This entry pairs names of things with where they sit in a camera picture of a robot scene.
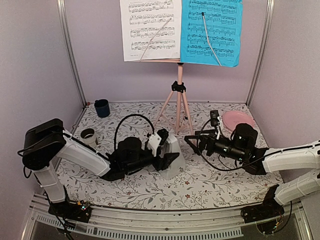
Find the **white metronome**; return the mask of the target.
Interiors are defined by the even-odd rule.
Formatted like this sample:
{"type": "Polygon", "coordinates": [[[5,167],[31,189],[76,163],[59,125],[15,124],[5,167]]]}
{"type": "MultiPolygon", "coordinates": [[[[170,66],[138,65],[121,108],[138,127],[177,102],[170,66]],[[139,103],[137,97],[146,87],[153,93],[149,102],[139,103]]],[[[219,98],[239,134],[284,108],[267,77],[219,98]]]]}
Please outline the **white metronome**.
{"type": "Polygon", "coordinates": [[[186,167],[179,140],[174,134],[170,133],[165,143],[160,146],[160,157],[168,160],[168,166],[164,170],[159,170],[159,174],[166,180],[179,175],[186,167]]]}

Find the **pink music stand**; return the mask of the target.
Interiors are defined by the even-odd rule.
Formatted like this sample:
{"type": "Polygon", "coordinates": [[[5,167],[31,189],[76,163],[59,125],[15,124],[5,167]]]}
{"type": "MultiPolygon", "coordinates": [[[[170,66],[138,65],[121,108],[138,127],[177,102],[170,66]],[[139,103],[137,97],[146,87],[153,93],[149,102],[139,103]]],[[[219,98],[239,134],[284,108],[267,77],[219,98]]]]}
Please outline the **pink music stand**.
{"type": "Polygon", "coordinates": [[[157,60],[146,60],[146,61],[136,61],[136,62],[173,62],[177,64],[177,80],[171,86],[171,94],[176,94],[176,120],[172,125],[176,132],[183,131],[184,129],[192,129],[192,120],[190,115],[190,110],[188,106],[188,100],[186,96],[186,87],[183,83],[183,65],[186,63],[181,62],[178,59],[157,59],[157,60]]]}

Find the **sheet music paper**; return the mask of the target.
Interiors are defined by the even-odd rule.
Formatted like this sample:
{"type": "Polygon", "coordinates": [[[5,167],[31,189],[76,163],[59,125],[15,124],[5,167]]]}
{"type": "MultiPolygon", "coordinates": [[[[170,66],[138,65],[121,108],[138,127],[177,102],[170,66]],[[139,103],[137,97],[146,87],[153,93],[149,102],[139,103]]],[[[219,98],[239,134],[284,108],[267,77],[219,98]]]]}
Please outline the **sheet music paper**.
{"type": "Polygon", "coordinates": [[[180,58],[181,0],[121,0],[123,60],[180,58]]]}

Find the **blue cloth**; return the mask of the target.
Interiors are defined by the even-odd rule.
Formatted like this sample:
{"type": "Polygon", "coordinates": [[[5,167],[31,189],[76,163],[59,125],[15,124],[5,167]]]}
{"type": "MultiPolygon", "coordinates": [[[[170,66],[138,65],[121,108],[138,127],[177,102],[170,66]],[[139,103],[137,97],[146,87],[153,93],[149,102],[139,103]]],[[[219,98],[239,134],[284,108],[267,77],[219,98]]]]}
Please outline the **blue cloth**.
{"type": "Polygon", "coordinates": [[[234,68],[241,50],[241,0],[183,0],[180,61],[234,68]]]}

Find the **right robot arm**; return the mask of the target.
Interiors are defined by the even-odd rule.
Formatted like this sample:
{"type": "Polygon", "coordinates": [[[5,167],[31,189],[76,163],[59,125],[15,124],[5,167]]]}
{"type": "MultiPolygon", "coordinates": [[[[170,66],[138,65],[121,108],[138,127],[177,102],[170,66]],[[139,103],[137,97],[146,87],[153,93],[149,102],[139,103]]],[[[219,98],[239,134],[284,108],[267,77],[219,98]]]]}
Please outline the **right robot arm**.
{"type": "Polygon", "coordinates": [[[235,127],[231,137],[221,134],[217,127],[211,130],[201,129],[195,135],[184,137],[193,151],[202,156],[203,151],[209,157],[216,153],[224,158],[233,159],[251,175],[284,170],[308,169],[309,171],[287,183],[276,184],[269,188],[258,213],[269,218],[288,202],[307,196],[320,189],[320,142],[289,148],[258,148],[258,132],[247,123],[235,127]]]}

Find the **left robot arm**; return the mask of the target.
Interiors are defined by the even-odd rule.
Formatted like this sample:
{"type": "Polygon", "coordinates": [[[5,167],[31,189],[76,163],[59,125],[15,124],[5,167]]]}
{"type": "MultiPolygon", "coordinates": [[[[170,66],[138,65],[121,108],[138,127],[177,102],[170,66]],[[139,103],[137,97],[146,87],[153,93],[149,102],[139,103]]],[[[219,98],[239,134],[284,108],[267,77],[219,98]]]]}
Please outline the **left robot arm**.
{"type": "Polygon", "coordinates": [[[56,171],[50,166],[53,158],[68,160],[109,182],[123,179],[147,166],[153,166],[169,180],[186,165],[178,139],[164,128],[150,134],[145,144],[130,136],[120,141],[112,154],[102,154],[72,136],[58,118],[28,130],[24,147],[17,153],[63,217],[70,217],[75,210],[56,171]]]}

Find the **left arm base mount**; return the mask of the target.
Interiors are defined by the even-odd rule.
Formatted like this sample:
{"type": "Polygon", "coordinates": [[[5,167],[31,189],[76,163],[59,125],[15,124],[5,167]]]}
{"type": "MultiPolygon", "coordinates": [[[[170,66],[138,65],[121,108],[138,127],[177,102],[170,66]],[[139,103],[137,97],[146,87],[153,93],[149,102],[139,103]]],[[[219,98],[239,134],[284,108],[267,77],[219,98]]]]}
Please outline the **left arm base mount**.
{"type": "Polygon", "coordinates": [[[92,208],[89,202],[68,202],[52,203],[49,201],[49,214],[57,217],[73,220],[82,223],[88,223],[91,218],[92,208]]]}

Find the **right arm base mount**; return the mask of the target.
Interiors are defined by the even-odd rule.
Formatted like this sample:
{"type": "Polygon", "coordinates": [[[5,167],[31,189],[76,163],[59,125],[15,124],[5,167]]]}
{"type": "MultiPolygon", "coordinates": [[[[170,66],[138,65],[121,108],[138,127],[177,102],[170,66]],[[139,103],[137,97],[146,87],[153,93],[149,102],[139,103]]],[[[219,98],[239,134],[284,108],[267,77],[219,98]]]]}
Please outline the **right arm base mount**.
{"type": "Polygon", "coordinates": [[[283,223],[284,213],[284,208],[273,201],[245,206],[240,211],[245,223],[261,221],[256,227],[265,236],[273,235],[282,229],[280,225],[283,223]]]}

